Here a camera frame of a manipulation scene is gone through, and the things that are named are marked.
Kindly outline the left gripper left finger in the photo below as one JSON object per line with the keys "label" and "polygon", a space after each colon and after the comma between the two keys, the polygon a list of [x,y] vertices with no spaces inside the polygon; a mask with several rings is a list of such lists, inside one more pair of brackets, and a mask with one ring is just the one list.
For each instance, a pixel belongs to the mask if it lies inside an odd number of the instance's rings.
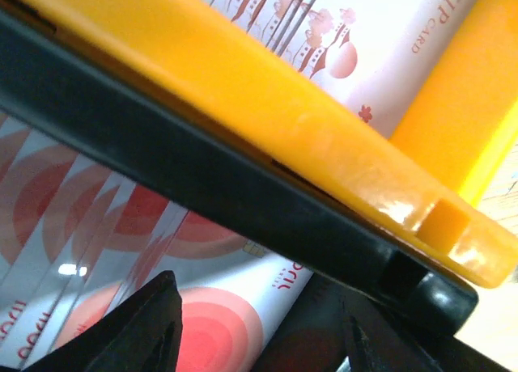
{"label": "left gripper left finger", "polygon": [[174,371],[182,333],[174,272],[163,271],[121,305],[26,371]]}

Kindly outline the black bin with red cards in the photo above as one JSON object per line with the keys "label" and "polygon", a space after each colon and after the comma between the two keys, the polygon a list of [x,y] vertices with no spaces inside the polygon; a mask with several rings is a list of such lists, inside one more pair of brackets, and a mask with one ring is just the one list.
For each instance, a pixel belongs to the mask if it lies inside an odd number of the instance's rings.
{"label": "black bin with red cards", "polygon": [[169,200],[341,285],[409,324],[454,337],[478,302],[387,233],[255,163],[37,31],[1,0],[1,105],[14,118]]}

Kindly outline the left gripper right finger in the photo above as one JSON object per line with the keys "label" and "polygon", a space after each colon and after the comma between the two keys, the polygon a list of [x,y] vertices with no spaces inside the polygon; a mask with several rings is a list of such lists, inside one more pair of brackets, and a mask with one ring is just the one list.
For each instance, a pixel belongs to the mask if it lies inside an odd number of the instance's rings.
{"label": "left gripper right finger", "polygon": [[346,351],[353,371],[505,371],[452,336],[409,324],[370,303],[348,298]]}

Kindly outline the yellow bin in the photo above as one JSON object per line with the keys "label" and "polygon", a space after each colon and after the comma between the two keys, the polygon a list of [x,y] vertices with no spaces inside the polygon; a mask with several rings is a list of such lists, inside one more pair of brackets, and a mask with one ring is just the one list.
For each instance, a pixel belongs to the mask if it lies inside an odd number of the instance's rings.
{"label": "yellow bin", "polygon": [[412,252],[485,288],[517,240],[201,0],[20,0]]}

